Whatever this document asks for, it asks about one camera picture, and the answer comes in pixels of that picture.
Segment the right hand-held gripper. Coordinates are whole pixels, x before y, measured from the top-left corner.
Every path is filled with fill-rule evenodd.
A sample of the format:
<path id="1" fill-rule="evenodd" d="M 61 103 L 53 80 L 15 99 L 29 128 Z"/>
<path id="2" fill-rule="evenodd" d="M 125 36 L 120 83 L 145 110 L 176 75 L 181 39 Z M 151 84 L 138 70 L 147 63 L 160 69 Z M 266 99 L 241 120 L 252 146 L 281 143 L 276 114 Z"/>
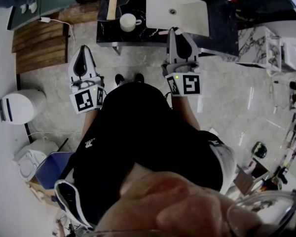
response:
<path id="1" fill-rule="evenodd" d="M 177 41 L 176 31 L 178 29 L 172 27 L 168 31 L 168 63 L 161 65 L 162 73 L 167 80 L 172 96 L 200 95 L 200 69 L 198 62 L 195 62 L 199 54 L 198 47 L 191 36 L 185 32 L 179 35 L 179 41 Z M 186 62 L 177 63 L 178 57 Z"/>

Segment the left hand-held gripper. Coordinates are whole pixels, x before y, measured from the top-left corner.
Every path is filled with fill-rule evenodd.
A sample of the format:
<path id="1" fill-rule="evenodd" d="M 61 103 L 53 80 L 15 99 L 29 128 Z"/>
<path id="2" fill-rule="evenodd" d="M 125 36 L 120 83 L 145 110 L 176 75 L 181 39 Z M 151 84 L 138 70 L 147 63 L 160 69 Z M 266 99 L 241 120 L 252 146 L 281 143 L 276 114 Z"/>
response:
<path id="1" fill-rule="evenodd" d="M 68 75 L 72 82 L 70 100 L 76 113 L 100 109 L 104 100 L 104 82 L 96 72 L 95 61 L 88 46 L 82 45 L 73 55 Z"/>

